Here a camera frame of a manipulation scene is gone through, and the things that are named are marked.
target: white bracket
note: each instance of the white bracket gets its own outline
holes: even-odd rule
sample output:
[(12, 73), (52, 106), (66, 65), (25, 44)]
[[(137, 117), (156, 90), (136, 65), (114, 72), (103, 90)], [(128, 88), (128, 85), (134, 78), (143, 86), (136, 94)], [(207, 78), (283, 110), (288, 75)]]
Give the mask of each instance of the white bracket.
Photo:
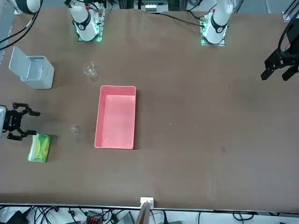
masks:
[(143, 206), (144, 203), (150, 203), (150, 209), (154, 208), (154, 198), (153, 197), (141, 197), (140, 198), (140, 208)]

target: small glass cup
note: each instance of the small glass cup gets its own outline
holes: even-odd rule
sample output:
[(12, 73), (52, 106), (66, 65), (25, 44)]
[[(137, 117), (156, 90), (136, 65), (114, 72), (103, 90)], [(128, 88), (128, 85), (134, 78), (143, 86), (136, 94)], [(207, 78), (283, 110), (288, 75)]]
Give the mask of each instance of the small glass cup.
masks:
[(79, 128), (78, 128), (78, 126), (76, 126), (76, 125), (71, 125), (71, 126), (70, 126), (70, 132), (71, 132), (72, 134), (78, 134), (78, 133), (79, 133)]
[(86, 62), (83, 66), (83, 73), (90, 77), (92, 82), (97, 82), (99, 79), (99, 75), (93, 65), (92, 62)]

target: floor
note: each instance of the floor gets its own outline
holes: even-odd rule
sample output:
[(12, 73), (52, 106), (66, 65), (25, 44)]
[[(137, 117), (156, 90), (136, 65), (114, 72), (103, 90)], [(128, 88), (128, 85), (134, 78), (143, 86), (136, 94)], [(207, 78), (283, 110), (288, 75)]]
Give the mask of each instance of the floor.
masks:
[[(29, 207), (9, 207), (4, 208), (0, 211), (0, 222), (7, 222), (9, 218), (17, 211), (24, 212)], [(86, 220), (86, 217), (79, 209), (71, 209), (75, 212), (74, 219), (76, 221), (81, 221), (83, 223)], [(101, 210), (93, 209), (92, 211), (101, 213)], [(128, 210), (122, 211), (118, 215), (118, 219), (121, 219), (123, 216), (127, 214)], [(27, 216), (27, 219), (30, 224), (34, 223), (34, 214), (32, 211)], [(138, 216), (138, 211), (132, 210), (131, 214), (133, 219), (136, 220)], [(162, 211), (154, 210), (153, 211), (155, 220), (152, 218), (152, 215), (149, 219), (149, 224), (160, 224), (164, 221), (164, 214)], [(182, 211), (167, 211), (166, 212), (168, 222), (177, 222), (180, 221), (183, 224), (197, 224), (198, 223), (198, 212), (182, 212)], [(248, 218), (249, 215), (243, 215), (243, 218)], [(40, 223), (42, 216), (37, 220), (36, 223)], [(67, 224), (73, 222), (71, 215), (68, 213), (68, 208), (60, 208), (58, 212), (52, 210), (48, 216), (48, 220), (52, 224)], [(240, 221), (237, 221), (233, 218), (232, 214), (219, 214), (219, 213), (207, 213), (202, 212), (199, 217), (199, 223), (201, 224), (242, 224)], [(265, 215), (255, 215), (253, 219), (249, 221), (244, 221), (245, 224), (299, 224), (299, 217), (276, 217), (276, 216), (265, 216)]]

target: wire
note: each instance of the wire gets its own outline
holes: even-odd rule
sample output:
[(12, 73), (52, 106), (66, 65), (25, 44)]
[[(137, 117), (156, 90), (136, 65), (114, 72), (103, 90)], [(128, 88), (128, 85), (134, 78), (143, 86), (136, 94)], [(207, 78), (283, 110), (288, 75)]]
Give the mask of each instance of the wire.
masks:
[(40, 214), (39, 214), (39, 216), (36, 218), (36, 212), (37, 212), (37, 210), (38, 210), (39, 208), (41, 208), (41, 207), (37, 207), (37, 208), (36, 208), (36, 211), (35, 211), (35, 213), (34, 213), (34, 224), (36, 224), (37, 220), (38, 220), (38, 219), (39, 219), (39, 217), (42, 215), (42, 213), (40, 213)]
[(193, 22), (189, 22), (189, 21), (186, 21), (186, 20), (182, 20), (182, 19), (179, 19), (179, 18), (174, 17), (174, 16), (172, 16), (172, 15), (167, 15), (167, 14), (159, 14), (159, 15), (165, 15), (165, 16), (168, 16), (168, 17), (173, 18), (173, 19), (175, 19), (175, 20), (178, 20), (178, 21), (181, 21), (181, 22), (185, 22), (185, 23), (190, 24), (190, 25), (194, 25), (194, 26), (198, 26), (198, 27), (202, 27), (202, 28), (204, 28), (203, 25), (199, 25), (199, 24), (196, 24), (196, 23), (193, 23)]
[(24, 27), (23, 29), (21, 29), (20, 31), (16, 32), (15, 34), (12, 34), (12, 35), (8, 36), (7, 38), (4, 38), (3, 40), (0, 41), (0, 43), (2, 43), (2, 42), (4, 42), (4, 41), (6, 41), (6, 40), (8, 40), (8, 39), (10, 39), (10, 38), (12, 38), (12, 37), (18, 35), (18, 34), (20, 34), (21, 32), (23, 32), (23, 31), (26, 30), (26, 29), (27, 29), (27, 26)]
[(199, 218), (200, 218), (200, 214), (201, 214), (201, 211), (198, 213), (198, 224), (199, 224)]
[(234, 213), (234, 212), (233, 212), (233, 217), (234, 217), (236, 220), (242, 222), (242, 224), (244, 223), (244, 221), (251, 220), (251, 219), (253, 219), (253, 217), (254, 217), (254, 215), (252, 215), (252, 216), (249, 217), (249, 218), (243, 218), (243, 216), (241, 215), (240, 212), (236, 212), (236, 213), (240, 216), (240, 218), (237, 218), (237, 217), (235, 216), (235, 213)]
[(169, 224), (168, 220), (167, 220), (167, 215), (166, 215), (166, 212), (163, 210), (163, 213), (164, 213), (164, 221), (163, 221), (163, 224)]
[(0, 208), (0, 210), (2, 210), (2, 209), (4, 209), (4, 208), (7, 208), (7, 207), (8, 207), (8, 206), (3, 206), (3, 207)]
[(73, 210), (71, 210), (71, 208), (69, 208), (68, 210), (69, 214), (71, 215), (71, 218), (74, 220), (74, 222), (77, 224), (78, 222), (75, 220), (74, 216), (75, 216), (75, 212)]
[(41, 224), (43, 224), (44, 219), (46, 219), (47, 223), (50, 224), (51, 222), (47, 218), (47, 213), (51, 210), (49, 209), (47, 212), (43, 208), (38, 208), (39, 211), (43, 214), (43, 218), (41, 219)]
[(117, 212), (117, 213), (115, 213), (115, 215), (117, 216), (117, 215), (120, 214), (122, 211), (124, 211), (124, 209), (123, 209), (123, 210), (120, 210), (120, 211)]
[(199, 6), (199, 5), (201, 4), (202, 1), (203, 1), (203, 0), (199, 0), (199, 2), (198, 2), (195, 6), (193, 6), (190, 10), (187, 10), (187, 11), (192, 11), (192, 10), (195, 9), (197, 6)]
[[(217, 5), (217, 4), (216, 4), (216, 5)], [(208, 12), (210, 12), (216, 5), (214, 5), (212, 8), (210, 8)]]
[(297, 18), (297, 16), (299, 15), (299, 10), (298, 12), (295, 13), (295, 15), (292, 17), (292, 19), (289, 21), (288, 25), (285, 27), (284, 31), (282, 32), (282, 35), (279, 39), (279, 42), (278, 42), (278, 54), (281, 56), (281, 57), (299, 57), (298, 54), (294, 54), (294, 55), (290, 55), (290, 54), (287, 54), (285, 53), (284, 51), (281, 50), (281, 43), (282, 41), (284, 40), (285, 38), (285, 35), (286, 35), (286, 32), (289, 31), (290, 27), (292, 26), (294, 20)]
[(30, 26), (28, 27), (28, 29), (25, 31), (25, 33), (23, 33), (23, 34), (22, 34), (17, 40), (15, 40), (14, 42), (12, 42), (12, 43), (6, 45), (6, 46), (3, 47), (3, 48), (0, 48), (0, 51), (5, 50), (6, 48), (9, 48), (10, 46), (12, 46), (12, 45), (14, 45), (15, 43), (17, 43), (18, 41), (20, 41), (20, 40), (21, 40), (21, 39), (22, 39), (22, 38), (23, 38), (23, 37), (24, 37), (24, 36), (31, 30), (31, 28), (32, 28), (33, 24), (35, 23), (35, 21), (36, 21), (36, 19), (37, 19), (37, 16), (38, 16), (38, 14), (39, 14), (39, 12), (40, 12), (40, 10), (41, 10), (42, 4), (43, 4), (43, 0), (41, 0), (41, 5), (40, 5), (40, 7), (39, 7), (37, 13), (36, 13), (35, 16), (34, 16), (34, 18), (33, 18), (33, 20), (32, 20), (32, 23), (30, 24)]
[(96, 4), (94, 4), (93, 2), (90, 2), (91, 5), (93, 5), (97, 10), (99, 10), (99, 8), (96, 6)]
[(87, 214), (88, 214), (87, 211), (84, 212), (84, 211), (80, 208), (80, 206), (79, 206), (79, 209), (80, 209), (80, 211), (81, 211), (85, 216), (87, 216)]
[(156, 224), (156, 220), (155, 220), (154, 213), (153, 213), (153, 211), (152, 211), (152, 210), (151, 210), (150, 212), (151, 212), (151, 214), (152, 214), (152, 216), (153, 216), (154, 223)]

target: metal frame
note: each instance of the metal frame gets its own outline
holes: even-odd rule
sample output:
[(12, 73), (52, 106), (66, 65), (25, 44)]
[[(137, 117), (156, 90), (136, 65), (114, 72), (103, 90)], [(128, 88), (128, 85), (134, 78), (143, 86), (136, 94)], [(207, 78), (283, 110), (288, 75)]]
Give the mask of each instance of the metal frame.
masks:
[[(30, 207), (30, 206), (43, 206), (43, 207), (52, 207), (57, 206), (59, 208), (81, 208), (81, 209), (118, 209), (118, 210), (140, 210), (140, 207), (128, 207), (128, 206), (97, 206), (97, 205), (79, 205), (79, 204), (55, 204), (55, 203), (0, 203), (0, 207)], [(241, 214), (256, 214), (264, 216), (273, 216), (270, 213), (277, 213), (275, 211), (254, 211), (254, 210), (211, 210), (211, 209), (175, 209), (175, 208), (152, 208), (152, 211), (155, 210), (164, 210), (164, 211), (186, 211), (186, 212), (207, 212), (207, 213), (228, 213), (233, 214), (240, 212)], [(279, 216), (286, 217), (298, 217), (299, 213), (294, 212), (280, 212)]]
[(284, 21), (290, 21), (296, 12), (299, 10), (299, 0), (294, 0), (290, 5), (282, 12), (282, 18)]
[(235, 7), (235, 0), (233, 0), (233, 4), (234, 4), (234, 12), (237, 13), (240, 9), (240, 7), (242, 6), (244, 0), (240, 0), (238, 5)]

